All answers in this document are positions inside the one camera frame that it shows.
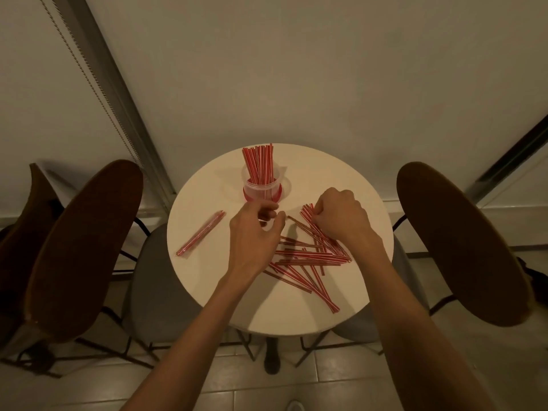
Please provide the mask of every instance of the chair seat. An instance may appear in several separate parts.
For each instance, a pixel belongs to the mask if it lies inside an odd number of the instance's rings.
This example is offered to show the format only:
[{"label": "chair seat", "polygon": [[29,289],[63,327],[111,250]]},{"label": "chair seat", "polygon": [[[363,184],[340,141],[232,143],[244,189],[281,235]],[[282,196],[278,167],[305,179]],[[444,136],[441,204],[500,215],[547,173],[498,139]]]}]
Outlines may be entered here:
[{"label": "chair seat", "polygon": [[[426,300],[426,295],[419,278],[416,276],[402,245],[395,236],[392,265],[403,282],[406,283],[407,287],[409,287],[417,300],[419,300],[419,303],[421,303],[425,309],[428,309],[428,301]],[[379,332],[373,317],[371,303],[367,304],[348,320],[335,326],[332,331],[342,338],[355,342],[372,343],[378,341]]]},{"label": "chair seat", "polygon": [[122,308],[122,324],[146,343],[175,341],[202,310],[177,278],[167,247],[167,224],[147,237]]}]

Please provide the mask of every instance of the round white table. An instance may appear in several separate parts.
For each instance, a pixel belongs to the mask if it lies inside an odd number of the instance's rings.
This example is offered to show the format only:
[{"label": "round white table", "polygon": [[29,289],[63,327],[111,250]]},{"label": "round white table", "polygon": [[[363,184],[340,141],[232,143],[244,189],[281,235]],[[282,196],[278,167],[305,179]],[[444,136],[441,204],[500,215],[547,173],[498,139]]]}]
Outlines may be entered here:
[{"label": "round white table", "polygon": [[[283,172],[280,210],[302,220],[299,211],[303,204],[315,204],[327,188],[350,189],[366,209],[372,228],[382,238],[386,253],[392,259],[394,238],[390,218],[379,194],[360,173],[329,154],[293,144],[274,144],[273,156]],[[229,220],[245,203],[243,165],[240,148],[204,165],[183,186],[169,215],[167,241],[173,268],[182,285],[201,306],[209,300],[226,272]],[[187,255],[176,256],[177,250],[218,210],[227,212],[221,223]],[[289,219],[283,235],[312,243]],[[236,308],[230,325],[269,336],[318,333],[350,318],[369,302],[355,261],[326,267],[322,281],[339,306],[338,313],[333,314],[316,294],[259,274]]]}]

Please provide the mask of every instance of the table leg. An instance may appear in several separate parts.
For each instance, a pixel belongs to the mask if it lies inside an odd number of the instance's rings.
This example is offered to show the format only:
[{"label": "table leg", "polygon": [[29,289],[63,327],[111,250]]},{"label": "table leg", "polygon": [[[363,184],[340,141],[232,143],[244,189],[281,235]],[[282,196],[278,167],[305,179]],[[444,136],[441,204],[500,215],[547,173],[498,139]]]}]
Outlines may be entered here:
[{"label": "table leg", "polygon": [[269,375],[279,372],[278,338],[266,338],[265,371]]}]

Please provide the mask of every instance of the brown chair back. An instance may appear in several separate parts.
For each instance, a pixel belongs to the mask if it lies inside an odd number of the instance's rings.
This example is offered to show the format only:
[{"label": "brown chair back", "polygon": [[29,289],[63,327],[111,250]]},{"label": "brown chair back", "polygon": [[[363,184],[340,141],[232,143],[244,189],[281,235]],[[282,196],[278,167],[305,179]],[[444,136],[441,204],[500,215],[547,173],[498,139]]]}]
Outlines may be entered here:
[{"label": "brown chair back", "polygon": [[491,222],[432,167],[408,163],[397,191],[403,211],[447,285],[472,314],[498,326],[524,322],[533,292],[525,274]]},{"label": "brown chair back", "polygon": [[72,340],[95,321],[142,188],[139,167],[116,160],[84,186],[52,228],[25,297],[25,318],[51,341]]},{"label": "brown chair back", "polygon": [[29,199],[0,241],[0,313],[20,318],[32,266],[63,209],[38,166],[33,163],[30,169]]}]

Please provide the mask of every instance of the straw wrapper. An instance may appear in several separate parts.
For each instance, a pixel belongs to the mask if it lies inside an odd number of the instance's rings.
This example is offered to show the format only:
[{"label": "straw wrapper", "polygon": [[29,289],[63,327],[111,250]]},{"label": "straw wrapper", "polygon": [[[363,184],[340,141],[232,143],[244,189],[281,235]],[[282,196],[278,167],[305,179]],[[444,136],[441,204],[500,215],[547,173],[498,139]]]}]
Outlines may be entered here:
[{"label": "straw wrapper", "polygon": [[200,242],[217,224],[225,217],[226,212],[224,210],[219,210],[215,212],[212,217],[210,217],[204,225],[196,232],[192,238],[190,238],[186,244],[184,244],[180,250],[177,251],[177,255],[181,256],[185,254],[189,249],[194,247],[198,242]]}]

